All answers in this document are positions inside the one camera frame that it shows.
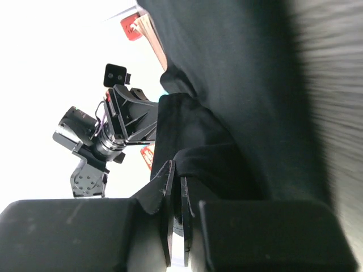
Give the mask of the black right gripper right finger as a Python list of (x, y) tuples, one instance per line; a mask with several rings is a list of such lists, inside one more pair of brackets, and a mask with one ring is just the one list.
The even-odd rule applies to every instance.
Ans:
[(192, 271), (357, 271), (334, 213), (313, 201), (228, 201), (183, 177), (185, 262)]

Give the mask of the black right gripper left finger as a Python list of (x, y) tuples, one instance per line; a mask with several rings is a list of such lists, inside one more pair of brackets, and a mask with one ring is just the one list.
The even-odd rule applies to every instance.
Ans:
[(2, 271), (166, 271), (175, 163), (130, 198), (21, 200), (1, 213)]

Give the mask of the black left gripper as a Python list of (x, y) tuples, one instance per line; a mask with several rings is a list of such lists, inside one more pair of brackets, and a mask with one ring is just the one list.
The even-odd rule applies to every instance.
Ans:
[(148, 100), (140, 89), (114, 86), (107, 90), (102, 106), (104, 122), (71, 107), (53, 140), (93, 166), (121, 163), (126, 146), (155, 141), (158, 103)]

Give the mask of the orange brown cover book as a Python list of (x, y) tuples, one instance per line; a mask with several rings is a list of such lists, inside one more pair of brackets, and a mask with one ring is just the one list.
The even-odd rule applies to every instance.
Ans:
[(159, 35), (154, 28), (154, 22), (151, 16), (149, 14), (144, 14), (137, 18), (132, 24), (132, 29), (147, 39), (159, 63), (161, 64), (163, 71), (166, 71), (167, 58), (163, 45), (159, 39)]

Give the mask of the black t shirt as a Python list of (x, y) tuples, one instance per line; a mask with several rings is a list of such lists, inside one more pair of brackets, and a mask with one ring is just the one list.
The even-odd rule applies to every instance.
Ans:
[(263, 194), (333, 207), (286, 1), (139, 1), (167, 57), (160, 78), (208, 108)]

